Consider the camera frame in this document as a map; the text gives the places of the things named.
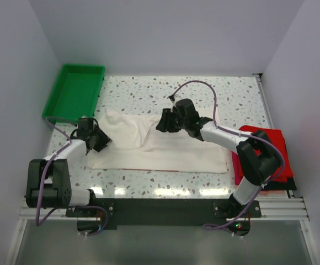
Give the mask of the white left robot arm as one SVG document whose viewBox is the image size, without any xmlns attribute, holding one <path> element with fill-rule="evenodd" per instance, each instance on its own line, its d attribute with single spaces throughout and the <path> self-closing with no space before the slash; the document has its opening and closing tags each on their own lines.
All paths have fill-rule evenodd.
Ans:
<svg viewBox="0 0 320 265">
<path fill-rule="evenodd" d="M 94 118 L 80 118 L 76 129 L 61 148 L 28 166 L 25 201 L 30 208 L 68 208 L 78 206 L 84 216 L 93 216 L 98 203 L 89 189 L 71 187 L 70 166 L 90 151 L 100 152 L 111 142 Z"/>
</svg>

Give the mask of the white printed t shirt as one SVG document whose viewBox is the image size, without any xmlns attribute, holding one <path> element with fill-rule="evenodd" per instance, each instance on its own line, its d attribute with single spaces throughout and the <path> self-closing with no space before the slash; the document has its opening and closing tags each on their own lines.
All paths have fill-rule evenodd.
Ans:
<svg viewBox="0 0 320 265">
<path fill-rule="evenodd" d="M 135 169 L 190 173 L 227 172 L 224 149 L 190 137 L 186 131 L 160 132 L 160 115 L 130 115 L 107 110 L 100 128 L 111 143 L 87 155 L 91 169 Z"/>
</svg>

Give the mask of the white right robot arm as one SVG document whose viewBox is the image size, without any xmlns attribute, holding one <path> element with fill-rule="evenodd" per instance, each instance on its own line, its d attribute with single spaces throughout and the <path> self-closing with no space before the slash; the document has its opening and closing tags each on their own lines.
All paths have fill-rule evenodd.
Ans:
<svg viewBox="0 0 320 265">
<path fill-rule="evenodd" d="M 285 168 L 282 153 L 275 147 L 266 132 L 241 132 L 216 124 L 212 118 L 200 116 L 191 99 L 175 100 L 171 108 L 164 108 L 156 130 L 177 133 L 181 130 L 199 141 L 224 147 L 237 154 L 243 179 L 230 199 L 229 210 L 236 217 L 249 210 L 249 204 L 274 174 Z"/>
</svg>

